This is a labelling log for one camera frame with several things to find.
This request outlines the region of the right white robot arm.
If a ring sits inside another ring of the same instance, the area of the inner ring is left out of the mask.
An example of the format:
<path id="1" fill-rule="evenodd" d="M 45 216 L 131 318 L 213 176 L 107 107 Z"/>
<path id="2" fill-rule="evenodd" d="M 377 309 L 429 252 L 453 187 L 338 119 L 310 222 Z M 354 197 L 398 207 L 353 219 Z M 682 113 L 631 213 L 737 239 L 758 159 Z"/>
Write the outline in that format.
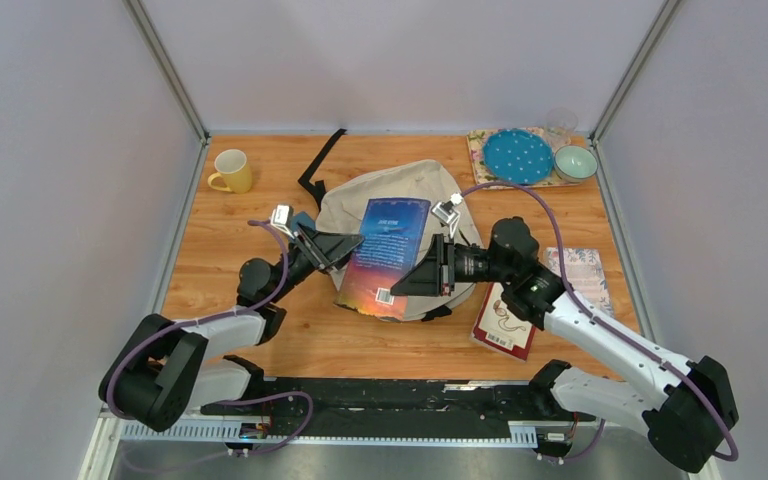
<path id="1" fill-rule="evenodd" d="M 693 361 L 606 315 L 538 259 L 522 218 L 497 221 L 488 248 L 434 236 L 425 257 L 391 288 L 394 296 L 439 297 L 460 281 L 499 283 L 514 317 L 561 337 L 619 375 L 609 380 L 552 360 L 532 378 L 530 404 L 542 418 L 592 415 L 644 436 L 665 460 L 698 473 L 712 457 L 738 457 L 739 415 L 728 373 L 715 359 Z"/>

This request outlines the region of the beige canvas backpack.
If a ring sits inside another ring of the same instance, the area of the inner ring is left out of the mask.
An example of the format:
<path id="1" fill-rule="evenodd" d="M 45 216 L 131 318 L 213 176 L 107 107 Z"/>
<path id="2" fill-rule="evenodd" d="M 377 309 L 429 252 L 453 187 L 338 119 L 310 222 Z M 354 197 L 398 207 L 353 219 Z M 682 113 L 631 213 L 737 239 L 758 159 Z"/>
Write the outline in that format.
<path id="1" fill-rule="evenodd" d="M 416 266 L 426 255 L 434 234 L 443 234 L 449 239 L 448 229 L 431 214 L 431 208 L 439 201 L 448 200 L 453 193 L 460 192 L 460 187 L 441 163 L 425 159 L 361 174 L 337 187 L 327 188 L 323 181 L 315 180 L 313 176 L 344 133 L 343 130 L 335 132 L 298 179 L 299 185 L 313 197 L 319 209 L 316 228 L 329 233 L 360 234 L 360 223 L 369 200 L 390 197 L 426 199 L 431 202 L 431 207 Z M 458 210 L 461 218 L 455 238 L 451 241 L 462 245 L 481 245 L 482 240 L 469 209 L 459 205 Z M 331 274 L 337 294 L 347 264 Z M 405 296 L 407 308 L 404 319 L 390 322 L 430 321 L 449 316 L 455 307 L 469 298 L 474 289 L 472 283 L 457 283 L 446 296 Z"/>

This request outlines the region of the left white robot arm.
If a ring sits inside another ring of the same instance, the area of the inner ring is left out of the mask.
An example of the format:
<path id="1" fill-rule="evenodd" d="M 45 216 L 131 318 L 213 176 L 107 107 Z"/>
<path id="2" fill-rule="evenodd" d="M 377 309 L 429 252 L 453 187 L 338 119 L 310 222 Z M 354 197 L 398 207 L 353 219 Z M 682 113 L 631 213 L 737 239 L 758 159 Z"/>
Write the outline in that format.
<path id="1" fill-rule="evenodd" d="M 258 382 L 263 371 L 234 350 L 272 340 L 286 316 L 278 301 L 314 272 L 345 265 L 363 240 L 301 225 L 290 241 L 278 243 L 276 262 L 243 263 L 230 309 L 190 320 L 145 316 L 100 381 L 99 398 L 117 417 L 156 432 L 210 404 L 256 413 L 266 398 Z"/>

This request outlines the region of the blue sunset cover book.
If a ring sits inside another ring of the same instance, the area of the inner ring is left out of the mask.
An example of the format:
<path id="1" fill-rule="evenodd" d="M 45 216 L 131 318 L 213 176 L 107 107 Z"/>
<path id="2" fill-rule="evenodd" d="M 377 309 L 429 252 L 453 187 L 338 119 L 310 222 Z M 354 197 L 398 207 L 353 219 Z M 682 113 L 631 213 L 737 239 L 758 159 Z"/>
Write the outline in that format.
<path id="1" fill-rule="evenodd" d="M 359 233 L 363 242 L 353 250 L 335 304 L 385 321 L 401 321 L 405 296 L 391 289 L 417 260 L 431 202 L 390 197 L 368 201 Z"/>

